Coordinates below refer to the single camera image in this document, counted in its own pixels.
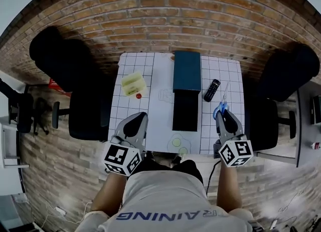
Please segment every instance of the scissors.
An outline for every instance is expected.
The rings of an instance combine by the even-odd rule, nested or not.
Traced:
[[[217,114],[218,111],[221,111],[221,113],[223,114],[226,109],[229,109],[229,106],[227,105],[227,102],[226,102],[226,94],[227,94],[228,86],[229,86],[229,82],[227,82],[226,89],[225,89],[222,101],[220,102],[218,107],[214,109],[214,112],[213,112],[214,120],[215,120],[215,117],[216,117],[216,114]]]

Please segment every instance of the remote control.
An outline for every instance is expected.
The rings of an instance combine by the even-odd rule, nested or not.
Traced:
[[[204,100],[206,102],[210,102],[212,100],[212,98],[214,97],[215,92],[217,91],[217,88],[220,86],[220,81],[214,79],[212,81],[212,84],[210,85],[209,89],[207,90],[205,96],[204,96]]]

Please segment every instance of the forearm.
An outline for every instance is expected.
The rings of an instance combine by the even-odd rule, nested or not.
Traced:
[[[242,207],[236,168],[228,168],[224,162],[221,162],[217,206],[221,207],[226,212]]]
[[[122,201],[126,181],[126,176],[110,173],[103,187],[96,195],[91,210],[101,210],[109,217],[115,215]]]

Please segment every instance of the grid pattern tabletop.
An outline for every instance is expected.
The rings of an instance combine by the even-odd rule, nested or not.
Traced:
[[[112,99],[108,137],[114,135],[115,128],[128,116],[146,112],[149,109],[149,96],[155,53],[124,53],[119,60],[118,75]],[[202,62],[202,120],[199,153],[213,154],[213,144],[218,140],[214,109],[223,98],[227,83],[227,102],[229,110],[240,120],[244,128],[244,96],[240,63],[235,60],[201,56]],[[121,79],[133,72],[140,71],[147,84],[147,94],[141,99],[126,97],[121,89]],[[213,79],[221,82],[210,103],[203,100]]]

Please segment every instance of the black pants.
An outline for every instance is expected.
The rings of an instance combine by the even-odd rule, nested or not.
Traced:
[[[137,168],[134,170],[134,172],[131,175],[134,175],[140,171],[149,171],[149,170],[176,170],[180,172],[184,172],[187,174],[190,174],[200,180],[200,182],[203,184],[203,179],[200,174],[200,171],[196,168],[196,164],[192,160],[184,161],[180,164],[175,165],[173,168],[169,168],[164,165],[160,165],[154,160],[150,158],[144,158],[143,161],[137,166]]]

